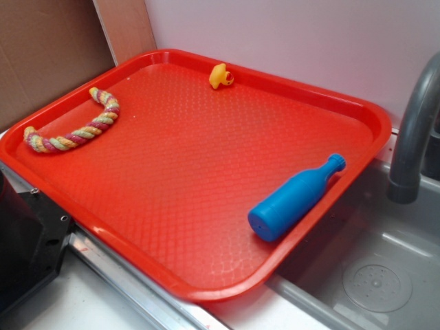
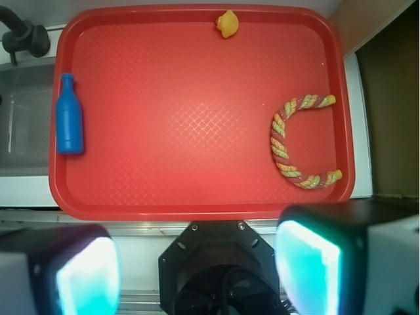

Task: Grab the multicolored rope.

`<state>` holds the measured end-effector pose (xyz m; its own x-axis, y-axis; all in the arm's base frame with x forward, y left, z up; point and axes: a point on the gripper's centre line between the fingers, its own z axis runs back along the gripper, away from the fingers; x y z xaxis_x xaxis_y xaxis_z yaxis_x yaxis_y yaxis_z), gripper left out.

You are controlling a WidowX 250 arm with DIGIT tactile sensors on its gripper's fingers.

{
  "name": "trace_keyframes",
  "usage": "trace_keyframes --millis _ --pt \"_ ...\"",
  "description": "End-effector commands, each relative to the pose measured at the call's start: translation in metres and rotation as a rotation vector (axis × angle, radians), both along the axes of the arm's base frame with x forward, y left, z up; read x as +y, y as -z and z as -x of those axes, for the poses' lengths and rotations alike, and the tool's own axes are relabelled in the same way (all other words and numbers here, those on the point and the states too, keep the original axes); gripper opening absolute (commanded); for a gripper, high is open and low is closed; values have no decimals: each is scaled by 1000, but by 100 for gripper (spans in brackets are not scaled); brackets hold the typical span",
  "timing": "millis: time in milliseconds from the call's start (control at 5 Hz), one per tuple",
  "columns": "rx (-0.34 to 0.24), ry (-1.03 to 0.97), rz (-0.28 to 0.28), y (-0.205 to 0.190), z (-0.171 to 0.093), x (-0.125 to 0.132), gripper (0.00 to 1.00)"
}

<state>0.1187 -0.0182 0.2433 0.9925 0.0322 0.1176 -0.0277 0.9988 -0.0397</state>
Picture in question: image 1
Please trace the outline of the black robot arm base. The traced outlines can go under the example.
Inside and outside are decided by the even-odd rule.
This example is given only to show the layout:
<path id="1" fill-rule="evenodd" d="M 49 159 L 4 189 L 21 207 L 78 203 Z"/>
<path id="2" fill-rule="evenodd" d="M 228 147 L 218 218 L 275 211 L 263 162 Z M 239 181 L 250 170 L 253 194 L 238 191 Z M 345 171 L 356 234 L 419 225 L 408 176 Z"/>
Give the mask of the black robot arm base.
<path id="1" fill-rule="evenodd" d="M 1 175 L 1 315 L 60 273 L 74 222 L 42 192 L 17 192 Z"/>

